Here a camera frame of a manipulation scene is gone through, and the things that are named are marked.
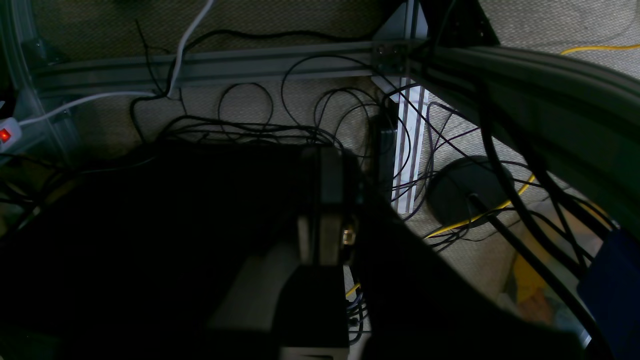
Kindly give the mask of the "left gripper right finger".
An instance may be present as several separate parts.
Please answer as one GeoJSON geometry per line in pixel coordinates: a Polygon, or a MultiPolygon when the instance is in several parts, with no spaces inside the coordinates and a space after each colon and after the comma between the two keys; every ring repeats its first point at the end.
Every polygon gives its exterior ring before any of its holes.
{"type": "Polygon", "coordinates": [[[464,280],[400,219],[355,155],[350,191],[350,266],[371,325],[362,360],[585,360],[573,333],[525,322],[464,280]]]}

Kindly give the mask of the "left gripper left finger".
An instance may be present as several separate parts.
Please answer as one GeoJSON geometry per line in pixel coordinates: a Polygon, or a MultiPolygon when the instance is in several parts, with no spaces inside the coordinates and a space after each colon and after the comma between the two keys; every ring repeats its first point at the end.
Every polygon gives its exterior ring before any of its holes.
{"type": "Polygon", "coordinates": [[[245,260],[208,326],[229,336],[234,354],[277,360],[346,360],[343,264],[350,244],[345,158],[334,148],[305,150],[306,178],[295,233],[245,260]]]}

